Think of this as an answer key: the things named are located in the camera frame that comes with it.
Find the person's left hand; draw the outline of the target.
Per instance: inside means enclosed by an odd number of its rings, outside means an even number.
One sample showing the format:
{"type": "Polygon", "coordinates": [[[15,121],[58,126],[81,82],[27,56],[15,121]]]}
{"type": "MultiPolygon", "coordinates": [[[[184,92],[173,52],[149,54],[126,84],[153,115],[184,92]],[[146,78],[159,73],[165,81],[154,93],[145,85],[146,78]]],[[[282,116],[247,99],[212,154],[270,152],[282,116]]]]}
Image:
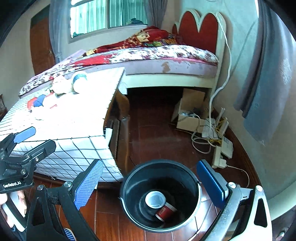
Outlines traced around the person's left hand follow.
{"type": "Polygon", "coordinates": [[[1,213],[10,228],[25,231],[27,204],[23,190],[1,194],[1,213]]]}

